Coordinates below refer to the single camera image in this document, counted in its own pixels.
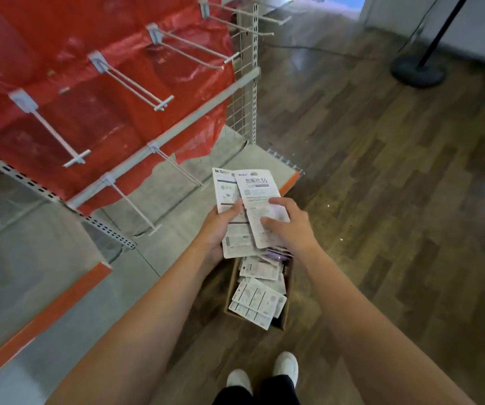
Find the black cable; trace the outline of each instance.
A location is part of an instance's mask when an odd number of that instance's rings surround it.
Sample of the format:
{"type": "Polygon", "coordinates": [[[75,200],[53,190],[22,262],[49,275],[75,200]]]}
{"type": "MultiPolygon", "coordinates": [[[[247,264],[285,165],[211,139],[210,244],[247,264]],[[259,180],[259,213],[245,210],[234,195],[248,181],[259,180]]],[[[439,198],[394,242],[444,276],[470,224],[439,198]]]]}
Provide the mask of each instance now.
{"type": "Polygon", "coordinates": [[[419,29],[419,27],[422,25],[422,23],[424,22],[426,16],[428,15],[428,13],[434,8],[434,6],[436,5],[438,0],[434,0],[434,2],[432,3],[432,5],[430,6],[430,8],[428,10],[426,10],[426,13],[422,16],[422,19],[421,21],[419,22],[419,25],[413,30],[412,34],[408,37],[408,39],[406,40],[406,42],[404,42],[404,45],[402,45],[400,47],[400,49],[398,50],[398,52],[402,51],[404,48],[406,48],[406,45],[408,45],[408,42],[411,40],[411,38],[415,35],[415,33],[417,32],[417,30],[419,29]]]}
{"type": "Polygon", "coordinates": [[[272,48],[286,48],[286,49],[291,49],[291,50],[309,50],[309,51],[317,51],[317,52],[323,52],[325,54],[330,54],[330,55],[337,55],[339,57],[346,57],[346,58],[352,58],[352,59],[360,59],[360,60],[367,60],[367,61],[376,61],[376,60],[381,60],[379,57],[361,57],[359,55],[353,55],[353,54],[347,54],[343,52],[337,52],[337,51],[331,51],[328,49],[323,49],[323,48],[318,48],[318,47],[306,47],[303,45],[274,45],[274,44],[269,44],[266,41],[262,41],[262,44],[265,44],[268,47],[272,48]]]}

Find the shoe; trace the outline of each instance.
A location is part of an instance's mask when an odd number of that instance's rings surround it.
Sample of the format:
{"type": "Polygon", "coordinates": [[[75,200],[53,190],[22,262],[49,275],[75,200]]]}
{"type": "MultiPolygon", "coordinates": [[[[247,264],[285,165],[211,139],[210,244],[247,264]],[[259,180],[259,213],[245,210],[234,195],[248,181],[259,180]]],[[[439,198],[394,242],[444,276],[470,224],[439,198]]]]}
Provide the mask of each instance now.
{"type": "Polygon", "coordinates": [[[284,351],[274,362],[273,376],[287,375],[293,381],[293,386],[297,385],[299,379],[299,364],[297,358],[292,353],[284,351]]]}
{"type": "Polygon", "coordinates": [[[248,374],[246,374],[246,372],[244,372],[242,369],[234,369],[227,376],[226,387],[242,387],[250,392],[251,395],[254,395],[252,392],[252,383],[250,382],[250,378],[248,378],[248,374]]]}

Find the black pants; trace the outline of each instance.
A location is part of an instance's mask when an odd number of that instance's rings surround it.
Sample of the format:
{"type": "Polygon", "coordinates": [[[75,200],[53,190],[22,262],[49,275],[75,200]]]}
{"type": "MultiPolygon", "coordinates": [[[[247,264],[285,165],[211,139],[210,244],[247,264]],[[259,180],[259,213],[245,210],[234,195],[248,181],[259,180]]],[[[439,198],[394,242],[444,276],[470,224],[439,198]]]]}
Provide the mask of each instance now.
{"type": "Polygon", "coordinates": [[[293,382],[287,375],[267,378],[261,383],[259,393],[260,401],[250,395],[250,392],[245,388],[226,387],[218,393],[212,405],[256,405],[260,402],[263,404],[300,405],[293,382]]]}

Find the person's left hand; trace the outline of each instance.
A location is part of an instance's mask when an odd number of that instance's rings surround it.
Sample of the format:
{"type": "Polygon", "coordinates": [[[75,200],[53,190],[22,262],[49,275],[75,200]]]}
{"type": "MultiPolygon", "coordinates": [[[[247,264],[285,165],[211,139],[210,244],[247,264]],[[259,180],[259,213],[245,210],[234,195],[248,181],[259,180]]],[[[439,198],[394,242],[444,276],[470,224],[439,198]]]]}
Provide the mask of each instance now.
{"type": "Polygon", "coordinates": [[[227,232],[227,224],[243,211],[243,201],[237,199],[231,208],[222,213],[219,213],[218,207],[214,206],[205,218],[194,243],[197,247],[205,249],[207,254],[204,264],[209,267],[209,271],[222,259],[221,243],[227,232]]]}

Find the black round base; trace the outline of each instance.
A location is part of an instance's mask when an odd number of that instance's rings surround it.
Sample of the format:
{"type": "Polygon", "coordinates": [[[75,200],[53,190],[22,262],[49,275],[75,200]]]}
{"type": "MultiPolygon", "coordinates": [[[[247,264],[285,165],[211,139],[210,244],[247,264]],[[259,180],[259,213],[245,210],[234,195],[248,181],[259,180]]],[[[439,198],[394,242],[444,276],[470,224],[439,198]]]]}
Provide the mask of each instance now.
{"type": "Polygon", "coordinates": [[[424,89],[439,85],[446,76],[444,68],[419,66],[420,58],[401,55],[390,64],[390,73],[403,84],[424,89]]]}

